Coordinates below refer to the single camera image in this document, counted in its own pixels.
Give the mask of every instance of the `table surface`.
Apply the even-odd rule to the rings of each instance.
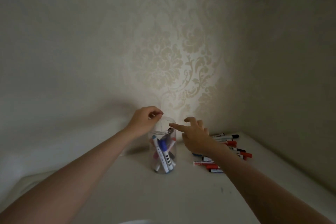
[[[252,138],[237,134],[237,146],[253,154],[251,165],[336,222],[334,195]],[[147,151],[118,158],[72,223],[259,223],[225,174],[194,166],[199,158],[183,144],[177,145],[176,158],[167,175],[150,169]]]

